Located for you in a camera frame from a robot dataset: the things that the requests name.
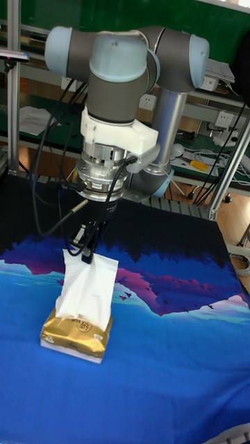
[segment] table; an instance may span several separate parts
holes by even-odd
[[[201,444],[249,421],[250,311],[216,223],[121,201],[98,249],[119,260],[98,366],[40,347],[63,241],[38,237],[27,180],[2,180],[0,201],[0,440]]]
[[[0,88],[0,104],[7,105],[7,90]],[[38,96],[31,96],[29,94],[20,93],[20,108],[24,106],[33,106],[35,108],[45,108],[50,113],[53,112],[53,109],[56,106],[56,101],[51,99],[45,99]],[[56,117],[59,117],[61,112],[66,108],[66,103],[61,103],[58,107],[58,111],[56,113]],[[49,143],[52,148],[59,150],[63,149],[65,142],[67,140],[67,135],[70,130],[71,124],[74,122],[76,118],[76,111],[78,110],[79,104],[73,106],[73,111],[68,112],[67,115],[62,119],[61,126],[56,126],[51,135],[49,136]],[[75,129],[72,133],[72,138],[69,142],[68,151],[71,153],[71,156],[78,157],[81,153],[81,133],[80,133],[80,121],[81,118],[79,116],[78,123],[75,126]],[[20,142],[29,146],[31,148],[37,148],[39,142],[41,141],[43,133],[38,136],[33,136],[27,133],[20,132]],[[0,110],[0,140],[3,142],[8,141],[8,119],[7,114],[3,110]]]
[[[220,146],[215,145],[213,143],[213,140],[211,137],[203,136],[203,135],[197,135],[197,137],[194,138],[192,143],[186,143],[181,142],[180,140],[176,140],[176,143],[180,143],[184,147],[194,149],[197,151],[200,151],[201,149],[210,149],[214,153],[218,153],[220,150]],[[231,153],[233,150],[233,147],[227,147],[224,152]],[[250,147],[247,147],[246,155],[250,157]],[[188,183],[190,185],[199,185],[202,186],[206,179],[206,175],[203,173],[200,173],[199,170],[196,171],[188,171],[184,168],[179,168],[177,166],[173,166],[174,169],[174,178],[175,180],[182,182],[182,183]],[[239,180],[242,180],[243,176],[240,176],[239,174],[235,174],[235,177]],[[210,184],[215,179],[215,176],[211,176],[208,180],[208,184]],[[228,188],[228,192],[235,193],[235,194],[242,194],[243,196],[250,196],[250,179],[247,177],[244,178],[247,182],[249,182],[249,187],[245,185],[239,185],[237,183],[232,183],[231,186]]]

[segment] green board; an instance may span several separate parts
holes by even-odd
[[[0,0],[1,19],[6,19],[6,4]],[[250,30],[250,14],[197,0],[22,0],[22,23],[81,31],[166,26],[206,38],[210,57],[231,63],[242,36]]]

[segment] electrical socket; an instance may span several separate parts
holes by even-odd
[[[143,110],[153,111],[155,103],[156,96],[153,96],[151,94],[144,94],[140,98],[139,108],[142,108]]]
[[[62,77],[62,80],[61,80],[61,89],[66,89],[67,88],[67,86],[68,86],[68,84],[69,84],[69,82],[71,82],[72,81],[72,79],[70,78],[70,77]],[[76,91],[76,88],[77,88],[77,80],[75,80],[73,83],[72,83],[72,85],[71,85],[71,87],[70,87],[70,89],[69,89],[69,91],[72,91],[72,92],[75,92]]]
[[[229,112],[220,111],[215,122],[215,126],[219,126],[220,128],[228,128],[233,120],[233,114],[229,114]]]

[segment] metal frame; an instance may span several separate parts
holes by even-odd
[[[8,49],[20,51],[21,1],[8,0]],[[16,175],[19,168],[19,87],[20,63],[8,72],[8,168]]]
[[[215,188],[215,192],[212,196],[211,202],[209,206],[207,206],[207,215],[209,220],[215,221],[217,210],[222,202],[224,194],[226,193],[233,176],[235,175],[236,169],[244,155],[244,152],[247,149],[247,146],[250,142],[250,115],[247,117],[247,120],[244,124],[244,127],[240,133],[239,139],[233,152],[229,158],[229,161],[224,169],[222,176],[218,182],[218,185]]]

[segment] tissue box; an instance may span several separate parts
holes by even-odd
[[[79,319],[56,318],[56,308],[42,328],[42,347],[100,364],[108,344],[113,319],[106,331]]]

